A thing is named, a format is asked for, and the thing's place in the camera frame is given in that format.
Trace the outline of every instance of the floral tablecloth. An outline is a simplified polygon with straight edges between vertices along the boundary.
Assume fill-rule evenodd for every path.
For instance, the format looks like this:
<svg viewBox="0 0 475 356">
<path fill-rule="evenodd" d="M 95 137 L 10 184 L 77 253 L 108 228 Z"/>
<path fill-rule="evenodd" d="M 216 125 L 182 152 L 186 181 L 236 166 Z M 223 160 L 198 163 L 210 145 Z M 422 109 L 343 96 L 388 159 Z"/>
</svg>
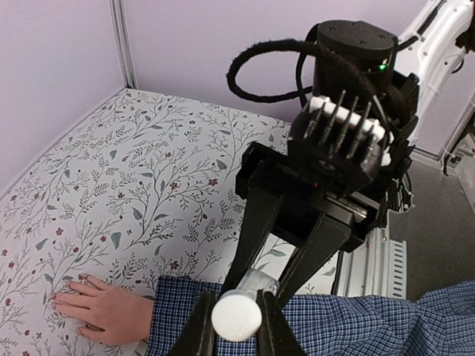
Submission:
<svg viewBox="0 0 475 356">
<path fill-rule="evenodd" d="M 75 335 L 50 293 L 79 273 L 153 298 L 162 274 L 223 282 L 245 202 L 252 141 L 285 151 L 289 124 L 176 96 L 124 90 L 48 151 L 0 201 L 0 355 L 143 355 Z M 278 276 L 271 237 L 256 267 Z M 336 258 L 300 293 L 330 293 Z"/>
</svg>

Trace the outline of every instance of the plaid sleeve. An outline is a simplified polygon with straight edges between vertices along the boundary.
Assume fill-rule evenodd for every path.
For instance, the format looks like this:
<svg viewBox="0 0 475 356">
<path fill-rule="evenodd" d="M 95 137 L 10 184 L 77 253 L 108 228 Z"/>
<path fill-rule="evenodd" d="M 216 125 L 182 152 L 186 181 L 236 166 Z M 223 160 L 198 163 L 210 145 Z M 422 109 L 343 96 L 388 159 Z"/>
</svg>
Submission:
<svg viewBox="0 0 475 356">
<path fill-rule="evenodd" d="M 220 286 L 163 277 L 147 354 L 166 355 L 201 293 Z M 295 296 L 284 314 L 308 355 L 475 355 L 475 281 L 417 303 L 383 297 Z M 255 355 L 255 340 L 218 338 L 219 355 Z"/>
</svg>

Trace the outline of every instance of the mannequin hand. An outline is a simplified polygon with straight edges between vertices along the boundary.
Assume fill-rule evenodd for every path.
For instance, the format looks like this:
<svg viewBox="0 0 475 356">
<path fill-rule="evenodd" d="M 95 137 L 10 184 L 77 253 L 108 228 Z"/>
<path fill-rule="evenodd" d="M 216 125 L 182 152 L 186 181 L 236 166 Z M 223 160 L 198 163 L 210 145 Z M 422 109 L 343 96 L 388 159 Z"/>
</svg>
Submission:
<svg viewBox="0 0 475 356">
<path fill-rule="evenodd" d="M 79 335 L 108 345 L 122 345 L 146 339 L 154 302 L 131 291 L 112 287 L 91 275 L 88 285 L 70 282 L 77 293 L 54 293 L 53 308 L 94 327 L 78 328 Z"/>
</svg>

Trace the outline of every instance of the white bottle cap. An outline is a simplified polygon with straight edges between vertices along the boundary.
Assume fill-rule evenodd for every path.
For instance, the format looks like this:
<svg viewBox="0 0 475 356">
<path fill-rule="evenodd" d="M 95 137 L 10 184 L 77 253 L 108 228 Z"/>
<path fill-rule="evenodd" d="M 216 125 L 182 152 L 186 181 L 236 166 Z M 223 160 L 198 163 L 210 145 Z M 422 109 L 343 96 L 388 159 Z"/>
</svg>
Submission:
<svg viewBox="0 0 475 356">
<path fill-rule="evenodd" d="M 262 314 L 259 305 L 252 298 L 238 291 L 231 291 L 216 303 L 211 321 L 218 335 L 237 343 L 256 333 L 262 324 Z"/>
</svg>

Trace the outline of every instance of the gray floor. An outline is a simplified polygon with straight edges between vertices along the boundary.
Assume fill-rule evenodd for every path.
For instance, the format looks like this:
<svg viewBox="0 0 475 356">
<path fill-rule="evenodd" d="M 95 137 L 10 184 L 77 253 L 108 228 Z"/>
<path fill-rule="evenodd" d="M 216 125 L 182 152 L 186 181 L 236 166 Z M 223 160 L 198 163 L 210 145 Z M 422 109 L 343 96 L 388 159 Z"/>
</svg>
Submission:
<svg viewBox="0 0 475 356">
<path fill-rule="evenodd" d="M 390 234 L 407 241 L 407 298 L 475 279 L 475 215 L 457 177 L 415 162 L 415 207 L 392 214 Z"/>
</svg>

